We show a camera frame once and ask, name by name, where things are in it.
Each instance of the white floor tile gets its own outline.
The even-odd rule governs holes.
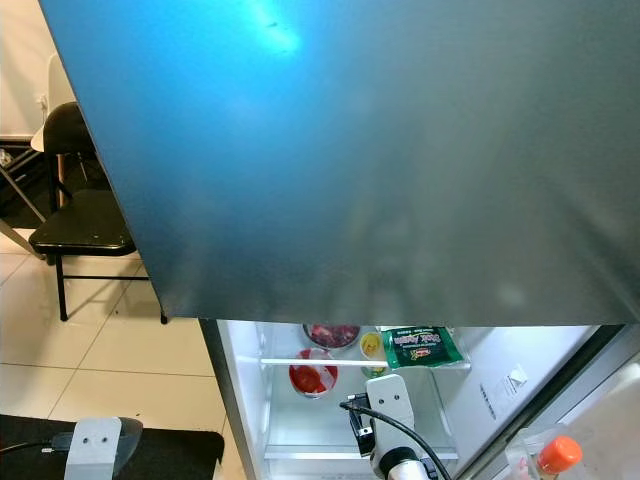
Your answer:
[[[238,454],[238,447],[231,432],[229,421],[224,425],[222,431],[224,437],[224,453],[222,454],[222,478],[224,480],[244,480],[246,479],[242,460]]]
[[[137,418],[145,427],[221,431],[225,410],[215,377],[78,370],[49,418]]]
[[[132,275],[139,260],[69,258],[65,273]],[[65,280],[69,320],[58,311],[55,268],[35,257],[0,288],[0,361],[77,367],[128,282]]]
[[[109,316],[80,368],[213,375],[196,319],[160,323],[149,282],[132,282]]]
[[[0,364],[0,413],[47,418],[73,370]]]
[[[29,240],[29,237],[33,233],[32,228],[14,228],[14,230],[23,237],[25,240]],[[0,233],[0,253],[18,253],[21,255],[29,255],[29,252],[25,251],[20,245],[10,240],[9,237]]]
[[[26,259],[26,255],[0,253],[0,286]]]

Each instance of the gray refrigerator door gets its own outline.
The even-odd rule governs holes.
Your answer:
[[[637,321],[637,2],[41,5],[167,314]]]

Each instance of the open refrigerator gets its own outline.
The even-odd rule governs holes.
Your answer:
[[[293,389],[288,375],[289,365],[299,362],[296,354],[312,346],[302,325],[202,320],[201,326],[247,478],[376,478],[368,459],[359,455],[347,413],[338,406],[347,395],[364,392],[362,366],[378,365],[364,360],[357,344],[332,351],[336,385],[309,399]],[[360,335],[374,328],[363,326]],[[477,474],[483,455],[513,428],[518,415],[545,408],[535,405],[545,389],[564,389],[567,375],[577,377],[620,335],[614,327],[593,326],[451,331],[463,362],[393,373],[407,384],[416,431],[458,478],[472,478],[472,470]],[[633,348],[628,347],[629,355]],[[557,384],[558,376],[565,385]]]

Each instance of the green package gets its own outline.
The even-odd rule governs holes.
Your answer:
[[[381,334],[391,368],[437,367],[463,360],[444,327],[400,327]]]

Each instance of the refrigerator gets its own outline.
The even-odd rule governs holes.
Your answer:
[[[305,324],[454,329],[465,362],[399,373],[459,478],[637,353],[633,2],[40,5],[163,310],[201,319],[249,478],[371,477],[337,406],[366,365],[336,353],[334,390],[302,398]]]

